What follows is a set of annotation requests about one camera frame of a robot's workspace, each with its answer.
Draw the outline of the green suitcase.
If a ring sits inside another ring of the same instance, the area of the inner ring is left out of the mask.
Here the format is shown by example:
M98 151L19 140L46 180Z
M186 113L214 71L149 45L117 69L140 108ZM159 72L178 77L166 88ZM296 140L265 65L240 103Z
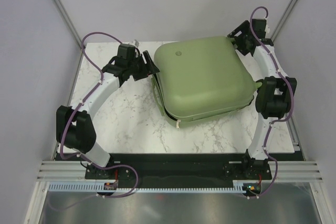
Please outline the green suitcase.
M232 39L215 36L161 45L152 90L163 117L177 129L216 120L249 106L261 86Z

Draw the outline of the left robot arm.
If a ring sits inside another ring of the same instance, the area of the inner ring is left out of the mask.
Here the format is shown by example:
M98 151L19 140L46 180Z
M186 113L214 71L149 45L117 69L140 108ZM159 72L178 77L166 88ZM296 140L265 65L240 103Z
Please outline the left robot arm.
M60 106L56 111L56 140L60 145L60 156L69 159L64 154L64 147L75 151L97 168L97 173L103 178L111 178L115 169L112 156L97 142L97 134L93 118L106 100L122 85L133 78L142 80L159 73L148 51L140 52L134 45L120 44L116 56L101 69L100 78L88 93L70 106Z

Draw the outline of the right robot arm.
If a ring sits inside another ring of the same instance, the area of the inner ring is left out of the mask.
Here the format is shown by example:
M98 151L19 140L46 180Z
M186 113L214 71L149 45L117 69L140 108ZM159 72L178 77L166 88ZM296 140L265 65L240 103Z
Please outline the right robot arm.
M236 179L271 179L268 161L272 128L277 122L289 120L293 111L296 78L283 71L275 56L274 44L266 38L265 19L246 20L228 37L242 54L251 54L262 74L255 101L258 122L253 140L238 163L225 163L224 174Z

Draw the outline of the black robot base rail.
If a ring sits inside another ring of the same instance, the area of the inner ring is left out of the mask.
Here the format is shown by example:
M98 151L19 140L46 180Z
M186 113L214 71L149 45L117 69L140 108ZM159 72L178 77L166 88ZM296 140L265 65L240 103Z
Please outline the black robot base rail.
M88 166L86 179L117 179L121 188L230 188L235 180L270 180L268 161L245 154L112 154L111 170Z

